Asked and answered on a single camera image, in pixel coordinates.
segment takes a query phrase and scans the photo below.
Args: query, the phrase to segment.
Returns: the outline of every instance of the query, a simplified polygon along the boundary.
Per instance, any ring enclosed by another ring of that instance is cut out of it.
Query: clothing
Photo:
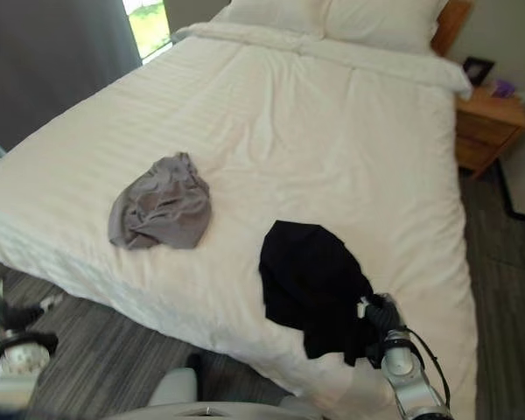
[[[266,318],[304,332],[309,359],[343,352],[353,366],[378,340],[357,318],[361,297],[373,297],[360,265],[334,234],[319,225],[278,220],[264,238],[259,271]]]
[[[208,184],[186,153],[158,160],[116,199],[108,221],[108,238],[126,249],[159,243],[195,248],[212,208]]]

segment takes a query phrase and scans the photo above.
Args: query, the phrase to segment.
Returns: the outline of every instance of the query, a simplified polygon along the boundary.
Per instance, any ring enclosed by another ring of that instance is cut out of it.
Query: pillow
[[[329,2],[330,0],[233,0],[215,20],[269,26],[323,38]]]
[[[429,54],[447,0],[332,0],[325,35],[404,53]]]

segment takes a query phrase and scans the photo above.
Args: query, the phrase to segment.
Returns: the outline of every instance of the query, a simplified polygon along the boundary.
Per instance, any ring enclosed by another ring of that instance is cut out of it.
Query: wooden headboard
[[[431,48],[442,57],[452,47],[455,38],[468,17],[473,3],[469,0],[449,0],[437,22],[439,28],[431,41]]]

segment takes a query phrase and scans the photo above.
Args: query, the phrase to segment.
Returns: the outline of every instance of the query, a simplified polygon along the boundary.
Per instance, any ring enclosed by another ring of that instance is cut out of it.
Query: purple object
[[[496,80],[493,83],[492,96],[496,98],[509,98],[515,93],[515,86],[505,80]]]

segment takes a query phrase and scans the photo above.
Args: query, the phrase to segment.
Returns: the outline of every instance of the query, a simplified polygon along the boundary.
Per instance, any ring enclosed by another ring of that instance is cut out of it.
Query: curtain
[[[141,64],[122,0],[0,0],[0,144]]]
[[[229,4],[229,0],[164,0],[171,32],[196,22],[207,22]]]

